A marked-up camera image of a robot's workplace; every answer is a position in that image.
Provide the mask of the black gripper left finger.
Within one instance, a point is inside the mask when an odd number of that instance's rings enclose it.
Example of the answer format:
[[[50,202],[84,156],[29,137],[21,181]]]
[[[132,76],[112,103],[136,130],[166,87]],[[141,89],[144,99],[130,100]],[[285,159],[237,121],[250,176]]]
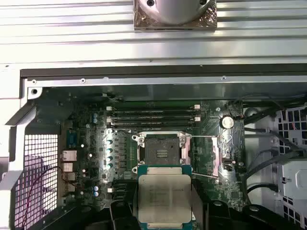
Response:
[[[82,230],[138,230],[137,217],[133,214],[137,197],[136,184],[128,184],[123,198],[114,195],[108,207],[95,209],[84,221]]]

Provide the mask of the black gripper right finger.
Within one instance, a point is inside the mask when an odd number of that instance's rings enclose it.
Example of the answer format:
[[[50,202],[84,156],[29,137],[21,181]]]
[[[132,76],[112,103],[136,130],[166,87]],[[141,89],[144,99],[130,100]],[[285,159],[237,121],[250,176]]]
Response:
[[[242,211],[221,200],[211,200],[201,189],[192,188],[192,212],[201,230],[300,230],[278,214],[260,205],[247,205]]]

